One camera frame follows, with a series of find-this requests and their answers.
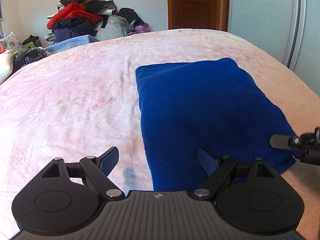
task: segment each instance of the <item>metal screw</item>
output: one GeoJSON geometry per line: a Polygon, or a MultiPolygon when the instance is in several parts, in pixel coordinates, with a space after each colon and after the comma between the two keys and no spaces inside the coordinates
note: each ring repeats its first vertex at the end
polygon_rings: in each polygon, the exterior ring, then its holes
{"type": "Polygon", "coordinates": [[[107,194],[108,197],[119,197],[119,196],[121,196],[122,191],[119,190],[119,189],[114,188],[114,189],[109,189],[106,192],[106,194],[107,194]]]}
{"type": "Polygon", "coordinates": [[[206,197],[210,194],[210,191],[205,188],[198,188],[193,192],[193,194],[198,197],[206,197]]]}

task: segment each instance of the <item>folded blue cloth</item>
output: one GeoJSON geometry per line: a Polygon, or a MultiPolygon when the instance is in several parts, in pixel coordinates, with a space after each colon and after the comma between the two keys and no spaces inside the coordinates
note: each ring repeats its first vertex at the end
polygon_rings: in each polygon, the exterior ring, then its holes
{"type": "Polygon", "coordinates": [[[239,162],[262,157],[279,173],[294,164],[297,152],[269,145],[275,133],[294,135],[284,114],[232,59],[142,66],[136,81],[154,190],[199,186],[201,146],[239,162]]]}
{"type": "Polygon", "coordinates": [[[81,45],[85,45],[85,44],[97,42],[97,41],[99,40],[91,35],[83,35],[83,36],[71,38],[71,39],[59,42],[57,44],[51,45],[49,47],[46,47],[45,50],[52,54],[55,54],[58,52],[65,51],[67,49],[75,48],[81,45]]]}

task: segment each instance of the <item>green stool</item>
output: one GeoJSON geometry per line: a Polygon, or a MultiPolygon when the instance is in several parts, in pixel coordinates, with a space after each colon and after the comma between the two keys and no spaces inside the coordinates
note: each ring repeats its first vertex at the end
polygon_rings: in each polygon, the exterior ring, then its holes
{"type": "Polygon", "coordinates": [[[16,51],[16,52],[14,52],[13,55],[16,55],[16,57],[17,57],[17,56],[20,56],[20,55],[21,55],[21,52],[18,50],[18,51],[16,51]]]}
{"type": "Polygon", "coordinates": [[[29,42],[26,45],[23,45],[23,47],[25,49],[32,49],[32,48],[35,48],[36,46],[35,46],[35,44],[33,42],[29,42]]]}

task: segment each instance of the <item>bed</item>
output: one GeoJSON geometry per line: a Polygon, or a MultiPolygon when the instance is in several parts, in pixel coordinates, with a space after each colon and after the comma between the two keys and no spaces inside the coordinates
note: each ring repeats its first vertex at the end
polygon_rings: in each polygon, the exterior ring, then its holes
{"type": "MultiPolygon", "coordinates": [[[[266,52],[230,33],[169,30],[90,43],[29,64],[0,87],[0,240],[17,231],[14,196],[52,158],[77,162],[111,146],[120,152],[109,178],[124,192],[152,190],[140,127],[135,69],[141,65],[234,59],[293,130],[320,125],[320,98],[266,52]]],[[[296,162],[283,177],[301,195],[298,227],[320,238],[320,168],[296,162]]]]}

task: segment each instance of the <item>logo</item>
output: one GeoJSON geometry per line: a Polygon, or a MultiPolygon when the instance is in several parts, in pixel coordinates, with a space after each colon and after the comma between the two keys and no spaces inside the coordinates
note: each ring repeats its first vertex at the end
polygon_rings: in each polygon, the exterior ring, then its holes
{"type": "Polygon", "coordinates": [[[164,197],[161,193],[158,193],[158,194],[156,194],[155,195],[155,197],[157,198],[157,199],[159,199],[159,198],[162,198],[162,197],[164,197]]]}

